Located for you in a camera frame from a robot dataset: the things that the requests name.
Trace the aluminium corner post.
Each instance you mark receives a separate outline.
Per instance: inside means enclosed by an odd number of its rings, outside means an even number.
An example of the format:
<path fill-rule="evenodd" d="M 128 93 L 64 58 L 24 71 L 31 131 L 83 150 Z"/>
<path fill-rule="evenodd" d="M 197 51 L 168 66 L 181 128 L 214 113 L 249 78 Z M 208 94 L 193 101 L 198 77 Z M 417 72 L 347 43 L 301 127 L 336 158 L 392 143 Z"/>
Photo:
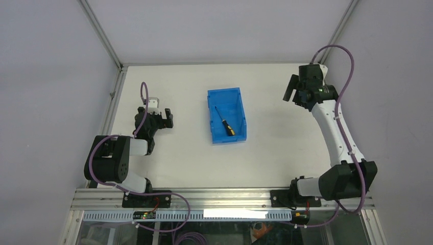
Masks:
<path fill-rule="evenodd" d="M 112 44 L 110 43 L 108 36 L 106 35 L 105 31 L 103 30 L 103 27 L 101 26 L 95 12 L 93 11 L 89 1 L 87 0 L 78 0 L 79 5 L 81 6 L 84 14 L 88 18 L 93 30 L 95 31 L 96 35 L 98 36 L 102 46 L 108 53 L 109 57 L 115 64 L 115 66 L 118 69 L 122 69 L 123 65 L 120 61 L 118 55 L 116 54 Z"/>
<path fill-rule="evenodd" d="M 349 5 L 346 8 L 343 16 L 341 17 L 334 33 L 332 34 L 332 36 L 328 42 L 328 45 L 337 44 L 338 40 L 340 39 L 340 37 L 342 36 L 342 34 L 345 30 L 347 23 L 349 22 L 352 14 L 354 13 L 358 3 L 359 3 L 359 0 L 351 0 L 349 2 Z M 324 49 L 322 51 L 320 58 L 319 58 L 319 63 L 325 64 L 326 60 L 328 59 L 328 57 L 330 55 L 330 52 L 331 52 L 330 48 Z"/>

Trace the blue plastic bin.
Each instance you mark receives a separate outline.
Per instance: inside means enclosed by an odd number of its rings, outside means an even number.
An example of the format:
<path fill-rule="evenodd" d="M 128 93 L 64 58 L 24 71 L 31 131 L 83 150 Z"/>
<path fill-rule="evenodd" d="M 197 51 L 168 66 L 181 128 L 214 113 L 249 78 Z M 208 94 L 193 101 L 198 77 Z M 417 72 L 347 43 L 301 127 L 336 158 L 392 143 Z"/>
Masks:
<path fill-rule="evenodd" d="M 239 87 L 208 90 L 207 103 L 213 144 L 229 144 L 247 139 L 247 122 Z M 215 106 L 233 128 L 235 136 L 227 135 Z"/>

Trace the orange object under table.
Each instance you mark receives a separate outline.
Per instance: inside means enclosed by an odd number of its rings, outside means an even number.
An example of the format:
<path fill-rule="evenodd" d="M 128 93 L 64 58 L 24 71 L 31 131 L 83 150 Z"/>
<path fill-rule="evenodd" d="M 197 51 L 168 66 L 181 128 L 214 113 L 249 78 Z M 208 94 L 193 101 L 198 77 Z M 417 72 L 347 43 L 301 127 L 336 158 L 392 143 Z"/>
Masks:
<path fill-rule="evenodd" d="M 255 239 L 260 239 L 273 229 L 272 224 L 264 222 L 255 222 L 251 226 L 251 236 Z"/>

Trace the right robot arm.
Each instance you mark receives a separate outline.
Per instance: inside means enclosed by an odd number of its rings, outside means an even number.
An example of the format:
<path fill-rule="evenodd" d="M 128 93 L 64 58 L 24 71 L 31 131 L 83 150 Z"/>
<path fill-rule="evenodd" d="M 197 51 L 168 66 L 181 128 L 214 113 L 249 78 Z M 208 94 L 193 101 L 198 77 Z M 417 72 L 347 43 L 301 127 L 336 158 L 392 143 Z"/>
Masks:
<path fill-rule="evenodd" d="M 293 179 L 288 204 L 295 208 L 312 205 L 315 198 L 364 199 L 377 166 L 358 150 L 341 112 L 339 95 L 334 86 L 325 84 L 327 67 L 307 64 L 299 66 L 298 71 L 291 76 L 283 100 L 292 100 L 313 115 L 328 149 L 330 169 L 316 178 Z"/>

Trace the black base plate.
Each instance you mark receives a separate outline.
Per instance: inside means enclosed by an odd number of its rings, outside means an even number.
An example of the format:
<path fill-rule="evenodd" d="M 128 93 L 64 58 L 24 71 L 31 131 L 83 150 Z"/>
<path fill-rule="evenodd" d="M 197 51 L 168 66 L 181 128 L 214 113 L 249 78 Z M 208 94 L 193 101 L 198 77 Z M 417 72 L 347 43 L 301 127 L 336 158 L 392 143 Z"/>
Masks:
<path fill-rule="evenodd" d="M 304 197 L 299 195 L 295 190 L 290 189 L 273 189 L 270 191 L 271 206 L 273 208 L 297 208 L 321 207 L 321 200 L 315 197 Z"/>
<path fill-rule="evenodd" d="M 122 200 L 123 208 L 170 208 L 171 207 L 171 191 L 154 190 L 154 195 L 135 195 L 124 194 Z"/>

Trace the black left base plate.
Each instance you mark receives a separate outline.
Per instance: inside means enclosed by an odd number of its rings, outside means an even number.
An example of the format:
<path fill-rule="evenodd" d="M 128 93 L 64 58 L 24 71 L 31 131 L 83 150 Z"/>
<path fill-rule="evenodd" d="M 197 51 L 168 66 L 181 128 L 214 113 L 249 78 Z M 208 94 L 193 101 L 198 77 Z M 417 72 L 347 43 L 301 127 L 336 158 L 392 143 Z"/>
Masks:
<path fill-rule="evenodd" d="M 135 195 L 124 194 L 122 200 L 123 208 L 170 208 L 171 207 L 171 191 L 154 190 L 154 195 Z"/>

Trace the aluminium front frame rail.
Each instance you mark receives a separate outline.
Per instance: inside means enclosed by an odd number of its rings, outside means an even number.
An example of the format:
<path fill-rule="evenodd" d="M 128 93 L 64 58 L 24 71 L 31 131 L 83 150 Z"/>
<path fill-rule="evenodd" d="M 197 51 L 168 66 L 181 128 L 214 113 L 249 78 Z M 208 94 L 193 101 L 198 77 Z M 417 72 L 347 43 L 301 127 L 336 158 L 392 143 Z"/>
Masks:
<path fill-rule="evenodd" d="M 173 195 L 161 197 L 158 210 L 284 209 L 286 201 L 271 195 L 273 188 L 172 188 Z M 124 193 L 112 188 L 77 189 L 71 210 L 120 210 Z"/>

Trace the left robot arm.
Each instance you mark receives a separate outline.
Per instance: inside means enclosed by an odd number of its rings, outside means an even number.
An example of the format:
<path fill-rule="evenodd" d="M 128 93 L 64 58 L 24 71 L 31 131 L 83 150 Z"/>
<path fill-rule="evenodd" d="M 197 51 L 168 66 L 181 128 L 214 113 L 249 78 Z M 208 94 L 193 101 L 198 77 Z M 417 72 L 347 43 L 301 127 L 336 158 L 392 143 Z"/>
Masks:
<path fill-rule="evenodd" d="M 169 108 L 164 110 L 166 118 L 157 108 L 146 110 L 138 107 L 137 111 L 134 117 L 135 136 L 97 135 L 94 138 L 84 175 L 87 180 L 134 194 L 134 201 L 140 207 L 148 207 L 154 200 L 151 181 L 130 170 L 129 160 L 131 156 L 152 154 L 156 132 L 172 128 L 174 123 Z"/>

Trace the black yellow screwdriver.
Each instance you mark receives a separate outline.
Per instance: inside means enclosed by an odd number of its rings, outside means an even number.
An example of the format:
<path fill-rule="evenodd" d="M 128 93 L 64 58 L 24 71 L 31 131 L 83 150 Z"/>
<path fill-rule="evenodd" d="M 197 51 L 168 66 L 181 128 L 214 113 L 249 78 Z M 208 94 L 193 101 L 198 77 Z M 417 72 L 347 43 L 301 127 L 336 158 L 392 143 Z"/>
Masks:
<path fill-rule="evenodd" d="M 221 121 L 222 121 L 222 124 L 223 124 L 223 126 L 224 126 L 224 129 L 225 129 L 227 135 L 228 135 L 228 136 L 235 136 L 235 131 L 234 131 L 233 128 L 232 128 L 232 127 L 227 123 L 227 121 L 223 118 L 223 116 L 221 115 L 220 110 L 217 108 L 217 106 L 215 106 L 214 108 L 215 108 L 216 112 L 218 113 L 218 115 L 219 115 L 219 117 L 220 117 L 220 119 L 221 119 Z"/>

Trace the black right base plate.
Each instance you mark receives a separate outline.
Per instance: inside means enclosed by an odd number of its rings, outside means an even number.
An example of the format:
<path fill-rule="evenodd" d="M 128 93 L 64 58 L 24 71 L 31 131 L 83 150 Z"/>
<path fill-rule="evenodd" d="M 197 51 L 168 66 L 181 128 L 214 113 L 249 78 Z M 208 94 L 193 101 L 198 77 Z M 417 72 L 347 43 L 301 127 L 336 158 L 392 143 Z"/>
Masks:
<path fill-rule="evenodd" d="M 271 206 L 273 208 L 297 208 L 321 207 L 321 200 L 315 197 L 304 197 L 299 195 L 295 190 L 290 189 L 273 189 L 270 191 Z"/>

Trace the aluminium right corner post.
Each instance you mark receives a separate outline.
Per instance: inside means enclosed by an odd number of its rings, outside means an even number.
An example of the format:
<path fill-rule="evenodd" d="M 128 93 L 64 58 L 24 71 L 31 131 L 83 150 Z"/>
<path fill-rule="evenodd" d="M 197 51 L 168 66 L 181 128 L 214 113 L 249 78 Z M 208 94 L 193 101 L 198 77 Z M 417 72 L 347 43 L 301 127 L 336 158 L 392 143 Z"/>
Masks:
<path fill-rule="evenodd" d="M 351 0 L 349 2 L 349 5 L 346 8 L 343 16 L 341 17 L 334 33 L 332 34 L 332 36 L 328 42 L 328 45 L 337 44 L 338 40 L 340 39 L 340 37 L 342 36 L 342 34 L 345 30 L 347 23 L 349 22 L 352 14 L 354 13 L 358 3 L 359 3 L 359 0 Z M 330 48 L 324 49 L 322 51 L 320 58 L 319 58 L 319 63 L 325 64 L 326 60 L 328 59 L 328 57 L 330 55 L 330 52 L 331 52 Z"/>

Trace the aluminium left corner post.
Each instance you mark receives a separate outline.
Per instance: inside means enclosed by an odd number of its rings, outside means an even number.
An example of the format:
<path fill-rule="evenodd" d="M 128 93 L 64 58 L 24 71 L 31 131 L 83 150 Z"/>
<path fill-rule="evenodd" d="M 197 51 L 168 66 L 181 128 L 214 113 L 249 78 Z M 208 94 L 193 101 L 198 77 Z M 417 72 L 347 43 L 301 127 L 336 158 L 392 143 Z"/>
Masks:
<path fill-rule="evenodd" d="M 108 36 L 106 35 L 105 31 L 103 30 L 103 27 L 101 26 L 95 12 L 93 11 L 89 1 L 87 0 L 78 0 L 79 5 L 81 6 L 84 14 L 88 18 L 93 30 L 95 31 L 96 35 L 98 36 L 102 46 L 108 53 L 109 57 L 115 64 L 115 66 L 118 69 L 122 69 L 123 65 L 120 61 L 118 55 L 116 54 L 112 44 L 110 43 Z"/>

